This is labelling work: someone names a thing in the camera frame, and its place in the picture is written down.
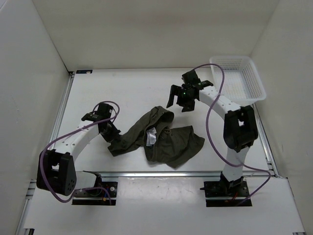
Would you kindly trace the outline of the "olive green shorts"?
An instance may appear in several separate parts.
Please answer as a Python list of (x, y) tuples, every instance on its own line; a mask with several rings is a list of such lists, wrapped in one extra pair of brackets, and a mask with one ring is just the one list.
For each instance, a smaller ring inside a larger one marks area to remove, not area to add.
[(113, 140), (108, 150), (118, 156), (143, 147), (147, 161), (178, 168), (200, 152), (205, 139), (194, 133), (192, 125), (171, 128), (173, 120), (173, 112), (155, 106)]

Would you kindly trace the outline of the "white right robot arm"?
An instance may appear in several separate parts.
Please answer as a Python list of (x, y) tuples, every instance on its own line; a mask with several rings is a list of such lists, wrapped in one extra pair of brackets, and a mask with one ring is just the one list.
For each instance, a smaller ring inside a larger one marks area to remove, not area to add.
[(227, 146), (227, 155), (223, 157), (213, 146), (214, 151), (225, 163), (221, 172), (220, 191), (230, 196), (243, 180), (243, 167), (246, 155), (258, 138), (256, 119), (253, 108), (241, 106), (222, 95), (210, 81), (201, 81), (195, 70), (182, 75), (181, 86), (170, 88), (167, 107), (177, 104), (183, 112), (193, 111), (195, 101), (209, 107), (207, 115), (217, 113), (224, 122), (223, 139)]

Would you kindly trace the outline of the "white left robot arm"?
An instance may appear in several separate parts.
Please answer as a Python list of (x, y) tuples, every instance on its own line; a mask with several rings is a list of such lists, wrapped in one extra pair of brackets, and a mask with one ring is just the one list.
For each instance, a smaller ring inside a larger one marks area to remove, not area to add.
[(100, 182), (100, 175), (92, 171), (76, 171), (75, 161), (94, 138), (101, 136), (107, 143), (120, 138), (120, 130), (114, 125), (119, 111), (117, 103), (102, 101), (81, 118), (74, 131), (50, 142), (39, 156), (37, 188), (49, 191), (62, 203), (67, 200), (61, 196), (72, 198), (79, 191), (110, 197)]

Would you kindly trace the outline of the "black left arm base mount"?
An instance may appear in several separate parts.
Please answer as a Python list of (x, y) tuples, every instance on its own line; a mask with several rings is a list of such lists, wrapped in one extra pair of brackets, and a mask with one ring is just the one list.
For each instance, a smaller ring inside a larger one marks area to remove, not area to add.
[(115, 206), (118, 182), (104, 179), (101, 174), (92, 171), (76, 173), (76, 183), (72, 205), (77, 206)]

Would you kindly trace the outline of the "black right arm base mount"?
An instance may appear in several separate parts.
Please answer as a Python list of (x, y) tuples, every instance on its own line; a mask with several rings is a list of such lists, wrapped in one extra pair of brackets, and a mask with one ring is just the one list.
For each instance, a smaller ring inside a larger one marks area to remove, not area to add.
[(200, 190), (204, 191), (206, 207), (252, 207), (247, 182), (241, 177), (241, 182), (235, 187), (227, 189), (219, 181), (204, 181)]

